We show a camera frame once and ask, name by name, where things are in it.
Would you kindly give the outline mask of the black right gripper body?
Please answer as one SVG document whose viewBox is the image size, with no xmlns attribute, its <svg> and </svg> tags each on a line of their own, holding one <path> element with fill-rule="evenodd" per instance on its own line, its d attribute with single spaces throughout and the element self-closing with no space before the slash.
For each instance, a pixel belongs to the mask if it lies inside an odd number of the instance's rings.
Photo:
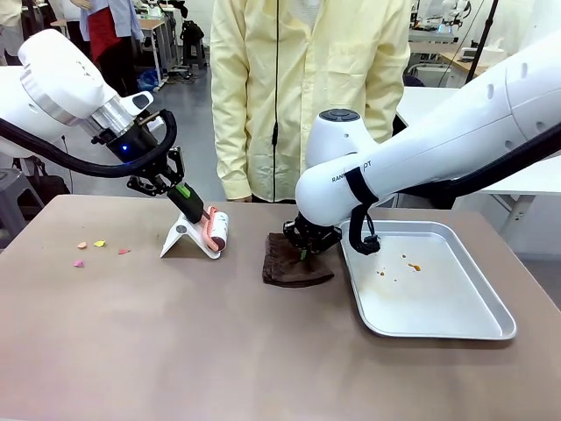
<svg viewBox="0 0 561 421">
<path fill-rule="evenodd" d="M 323 253 L 342 239 L 340 228 L 315 225 L 301 213 L 293 221 L 283 224 L 283 234 L 293 247 L 311 254 Z"/>
</svg>

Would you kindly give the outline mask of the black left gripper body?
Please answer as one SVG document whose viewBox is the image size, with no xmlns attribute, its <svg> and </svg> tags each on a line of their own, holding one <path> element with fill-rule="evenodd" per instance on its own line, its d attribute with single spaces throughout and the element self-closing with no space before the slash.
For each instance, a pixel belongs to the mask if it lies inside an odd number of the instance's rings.
<svg viewBox="0 0 561 421">
<path fill-rule="evenodd" d="M 132 127 L 105 146 L 122 161 L 119 168 L 107 170 L 105 176 L 138 175 L 144 170 L 150 175 L 164 174 L 170 169 L 167 152 L 173 146 L 173 129 L 167 128 L 164 139 L 159 143 L 145 127 Z"/>
</svg>

